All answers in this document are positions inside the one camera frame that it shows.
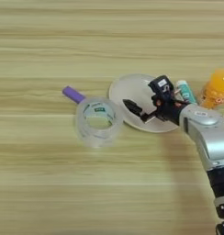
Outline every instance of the purple handle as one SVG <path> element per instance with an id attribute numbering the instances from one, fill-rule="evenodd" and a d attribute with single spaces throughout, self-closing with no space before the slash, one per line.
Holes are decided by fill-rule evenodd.
<path id="1" fill-rule="evenodd" d="M 63 94 L 70 99 L 72 99 L 75 103 L 79 104 L 81 101 L 85 99 L 85 96 L 72 89 L 70 86 L 66 86 L 62 90 Z"/>

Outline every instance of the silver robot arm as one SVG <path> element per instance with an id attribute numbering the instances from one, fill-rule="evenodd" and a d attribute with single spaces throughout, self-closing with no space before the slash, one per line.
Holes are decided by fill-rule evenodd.
<path id="1" fill-rule="evenodd" d="M 217 111 L 177 100 L 174 85 L 165 75 L 151 81 L 149 87 L 155 93 L 151 97 L 155 111 L 144 113 L 128 99 L 123 100 L 124 105 L 144 123 L 152 118 L 171 121 L 192 139 L 215 194 L 218 216 L 224 219 L 224 117 Z M 224 235 L 224 222 L 217 225 L 216 232 Z"/>
<path id="2" fill-rule="evenodd" d="M 197 105 L 186 106 L 180 114 L 180 127 L 196 144 L 207 172 L 218 216 L 224 219 L 224 117 Z M 224 235 L 224 222 L 217 226 Z"/>

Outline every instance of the green label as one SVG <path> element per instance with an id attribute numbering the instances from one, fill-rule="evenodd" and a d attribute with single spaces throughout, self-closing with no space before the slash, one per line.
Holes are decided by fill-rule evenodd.
<path id="1" fill-rule="evenodd" d="M 106 112 L 104 107 L 97 107 L 94 109 L 95 112 Z"/>

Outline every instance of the white plate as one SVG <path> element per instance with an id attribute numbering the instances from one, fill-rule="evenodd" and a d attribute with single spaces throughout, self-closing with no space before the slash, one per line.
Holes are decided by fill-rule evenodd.
<path id="1" fill-rule="evenodd" d="M 124 121 L 135 129 L 148 132 L 168 132 L 178 127 L 170 121 L 162 122 L 158 118 L 152 119 L 144 124 L 139 117 L 130 113 L 123 103 L 123 99 L 130 99 L 142 107 L 146 113 L 156 109 L 152 104 L 151 97 L 154 92 L 148 86 L 154 78 L 146 74 L 129 74 L 121 77 L 111 84 L 109 88 L 109 99 L 120 106 Z"/>

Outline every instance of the yellow object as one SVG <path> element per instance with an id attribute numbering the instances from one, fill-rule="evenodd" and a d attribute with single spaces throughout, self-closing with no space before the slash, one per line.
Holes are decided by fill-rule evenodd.
<path id="1" fill-rule="evenodd" d="M 214 108 L 224 103 L 224 69 L 216 70 L 204 88 L 205 98 L 201 106 Z"/>

